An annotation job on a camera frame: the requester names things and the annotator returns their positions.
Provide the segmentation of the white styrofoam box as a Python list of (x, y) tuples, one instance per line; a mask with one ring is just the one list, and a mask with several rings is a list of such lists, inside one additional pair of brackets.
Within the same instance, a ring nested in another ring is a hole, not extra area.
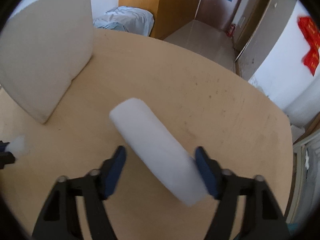
[(37, 0), (1, 32), (1, 85), (43, 124), (92, 54), (91, 0)]

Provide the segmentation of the light blue covered bundle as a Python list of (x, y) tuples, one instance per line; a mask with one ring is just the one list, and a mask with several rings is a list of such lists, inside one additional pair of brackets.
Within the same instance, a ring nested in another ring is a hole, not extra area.
[(153, 29), (154, 22), (153, 14), (147, 10), (121, 6), (95, 18), (93, 25), (96, 28), (149, 36)]

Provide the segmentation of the red fire extinguisher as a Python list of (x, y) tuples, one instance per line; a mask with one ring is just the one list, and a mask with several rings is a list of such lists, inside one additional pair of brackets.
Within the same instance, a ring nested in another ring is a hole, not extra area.
[(232, 37), (233, 34), (234, 34), (235, 29), (236, 29), (236, 24), (232, 23), (232, 24), (229, 26), (228, 30), (226, 31), (226, 35), (227, 35), (228, 37)]

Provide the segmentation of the red hanging bags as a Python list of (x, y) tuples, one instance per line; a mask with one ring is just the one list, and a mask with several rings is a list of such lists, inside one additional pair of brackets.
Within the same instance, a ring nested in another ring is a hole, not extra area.
[(299, 16), (297, 24), (310, 47), (302, 58), (302, 63), (307, 66), (311, 75), (314, 76), (319, 65), (319, 29), (311, 16)]

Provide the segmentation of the dark brown entrance door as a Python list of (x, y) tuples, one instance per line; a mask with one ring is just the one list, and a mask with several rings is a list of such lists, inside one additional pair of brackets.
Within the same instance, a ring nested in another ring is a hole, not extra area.
[(226, 32), (240, 3), (241, 0), (200, 0), (195, 20)]

